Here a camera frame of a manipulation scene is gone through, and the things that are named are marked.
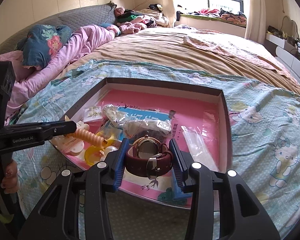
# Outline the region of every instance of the watch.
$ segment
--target watch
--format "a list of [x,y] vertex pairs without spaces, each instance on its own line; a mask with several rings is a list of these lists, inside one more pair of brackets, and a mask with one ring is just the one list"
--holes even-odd
[[168,173],[172,164],[173,155],[168,146],[147,135],[136,140],[125,156],[128,172],[149,179]]

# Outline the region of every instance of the pillow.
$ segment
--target pillow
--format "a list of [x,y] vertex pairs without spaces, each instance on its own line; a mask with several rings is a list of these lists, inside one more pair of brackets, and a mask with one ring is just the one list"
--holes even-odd
[[35,25],[25,39],[18,42],[17,49],[23,51],[23,67],[34,66],[41,70],[57,54],[71,37],[71,29],[66,25]]
[[118,36],[121,34],[119,28],[118,28],[117,26],[113,25],[113,24],[110,24],[110,23],[102,23],[102,24],[100,24],[100,25],[98,25],[98,26],[103,27],[103,28],[106,28],[108,31],[109,31],[109,30],[113,30],[113,31],[114,31],[114,36],[115,36],[115,37],[118,37]]

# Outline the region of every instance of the power cord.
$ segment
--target power cord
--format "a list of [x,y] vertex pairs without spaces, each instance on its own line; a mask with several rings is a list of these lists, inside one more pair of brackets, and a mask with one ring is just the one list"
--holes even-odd
[[135,8],[137,8],[138,6],[140,6],[140,5],[142,5],[142,4],[144,4],[144,3],[146,3],[146,2],[148,2],[149,0],[145,0],[143,3],[140,3],[139,5],[137,5]]

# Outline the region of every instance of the human hand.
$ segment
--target human hand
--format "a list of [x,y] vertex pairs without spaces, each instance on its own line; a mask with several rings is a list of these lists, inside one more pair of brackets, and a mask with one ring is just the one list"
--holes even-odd
[[5,170],[5,177],[1,182],[1,187],[5,188],[6,194],[16,193],[18,191],[17,163],[12,161]]

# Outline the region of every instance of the pink blanket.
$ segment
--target pink blanket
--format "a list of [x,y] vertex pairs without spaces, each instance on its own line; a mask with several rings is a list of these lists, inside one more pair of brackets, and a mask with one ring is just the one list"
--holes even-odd
[[[16,81],[11,94],[11,99],[8,102],[6,111],[6,122],[9,122],[10,117],[21,108],[21,106],[36,95],[41,89],[53,79],[68,65],[81,57],[89,54],[102,44],[105,44],[114,39],[114,32],[108,31],[105,28],[97,25],[89,25],[80,27],[72,37],[50,61],[47,67],[42,70],[35,70],[27,73],[21,70],[22,74],[16,74]],[[0,61],[12,61],[13,68],[16,71],[17,67],[20,70],[22,62],[22,52],[12,51],[0,55]]]
[[296,85],[298,81],[264,46],[244,38],[211,30],[197,30],[183,37],[183,43],[228,57],[237,57],[262,68],[277,71]]

